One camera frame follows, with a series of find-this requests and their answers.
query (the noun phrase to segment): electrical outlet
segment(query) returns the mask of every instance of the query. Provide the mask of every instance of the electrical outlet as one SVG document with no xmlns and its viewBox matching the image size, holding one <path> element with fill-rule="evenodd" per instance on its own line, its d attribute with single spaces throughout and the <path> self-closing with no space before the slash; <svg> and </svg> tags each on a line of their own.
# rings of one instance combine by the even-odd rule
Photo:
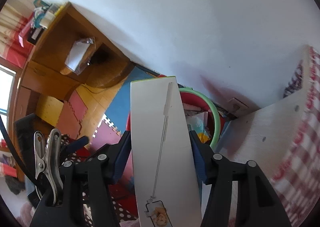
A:
<svg viewBox="0 0 320 227">
<path fill-rule="evenodd" d="M 237 98 L 232 98 L 228 101 L 230 107 L 230 113 L 240 117 L 245 114 L 245 111 L 249 109 L 244 103 L 240 102 Z"/>
</svg>

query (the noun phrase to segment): gingham tablecloth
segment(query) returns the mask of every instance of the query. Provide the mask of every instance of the gingham tablecloth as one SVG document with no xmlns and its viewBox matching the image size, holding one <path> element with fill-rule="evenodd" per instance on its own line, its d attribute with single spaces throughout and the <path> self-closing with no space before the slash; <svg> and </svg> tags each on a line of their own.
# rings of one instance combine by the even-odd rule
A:
<svg viewBox="0 0 320 227">
<path fill-rule="evenodd" d="M 304 82 L 310 87 L 301 122 L 295 139 L 270 180 L 293 227 L 305 220 L 320 197 L 320 55 L 309 47 L 308 56 L 304 68 L 309 68 L 309 82 Z M 301 88 L 301 64 L 284 96 Z"/>
</svg>

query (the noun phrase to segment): green rim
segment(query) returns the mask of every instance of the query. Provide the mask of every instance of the green rim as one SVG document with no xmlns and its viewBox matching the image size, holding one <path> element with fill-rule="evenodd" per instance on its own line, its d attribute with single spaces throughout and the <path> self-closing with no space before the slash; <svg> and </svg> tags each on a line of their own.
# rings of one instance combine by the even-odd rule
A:
<svg viewBox="0 0 320 227">
<path fill-rule="evenodd" d="M 220 126 L 221 126 L 221 122 L 220 122 L 220 115 L 219 112 L 216 108 L 216 106 L 213 104 L 213 102 L 207 98 L 204 94 L 193 90 L 192 88 L 179 88 L 180 92 L 184 92 L 184 93 L 191 93 L 191 94 L 195 94 L 197 96 L 199 96 L 200 98 L 202 98 L 210 107 L 212 114 L 213 114 L 213 119 L 214 119 L 214 133 L 213 133 L 213 137 L 212 137 L 212 141 L 210 143 L 210 147 L 212 149 L 214 149 L 214 147 L 217 145 L 218 140 L 219 140 L 219 136 L 220 136 Z"/>
</svg>

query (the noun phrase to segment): wooden desk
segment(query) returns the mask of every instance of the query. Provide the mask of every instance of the wooden desk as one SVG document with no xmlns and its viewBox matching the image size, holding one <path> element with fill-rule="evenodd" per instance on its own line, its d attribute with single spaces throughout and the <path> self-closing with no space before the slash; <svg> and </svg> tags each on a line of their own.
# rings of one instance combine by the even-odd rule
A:
<svg viewBox="0 0 320 227">
<path fill-rule="evenodd" d="M 105 52 L 106 61 L 89 65 L 80 75 L 62 74 L 65 70 L 64 62 L 74 41 L 89 37 L 94 37 L 96 44 L 95 48 L 92 46 L 88 51 Z M 68 100 L 80 84 L 110 87 L 125 78 L 132 68 L 130 60 L 107 37 L 70 3 L 66 4 L 49 28 L 42 33 L 23 69 L 18 70 L 14 79 L 9 102 L 8 134 L 17 152 L 20 153 L 20 148 L 13 123 L 27 115 L 27 108 L 34 102 L 34 98 L 30 98 L 31 93 Z M 18 179 L 23 181 L 24 174 L 19 167 L 17 173 Z"/>
</svg>

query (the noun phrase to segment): curtain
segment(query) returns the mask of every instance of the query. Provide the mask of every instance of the curtain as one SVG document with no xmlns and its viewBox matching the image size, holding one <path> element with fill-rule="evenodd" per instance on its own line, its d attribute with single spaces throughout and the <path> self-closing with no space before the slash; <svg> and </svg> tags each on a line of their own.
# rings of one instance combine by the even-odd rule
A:
<svg viewBox="0 0 320 227">
<path fill-rule="evenodd" d="M 28 19 L 9 4 L 5 4 L 0 12 L 0 56 L 20 68 L 32 49 L 32 45 L 23 48 L 18 38 L 27 22 Z"/>
</svg>

